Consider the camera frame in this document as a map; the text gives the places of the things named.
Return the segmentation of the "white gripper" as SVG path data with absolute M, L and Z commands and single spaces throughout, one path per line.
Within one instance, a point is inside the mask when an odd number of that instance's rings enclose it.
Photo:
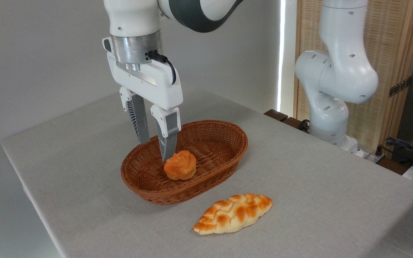
M 130 66 L 118 64 L 110 37 L 102 39 L 102 44 L 108 51 L 113 78 L 122 86 L 119 90 L 122 106 L 130 116 L 140 145 L 150 140 L 144 98 L 154 104 L 151 114 L 156 120 L 162 161 L 165 162 L 174 155 L 177 134 L 181 130 L 177 106 L 182 104 L 183 96 L 179 77 L 173 84 L 171 67 L 158 61 L 140 64 L 140 70 L 133 71 Z

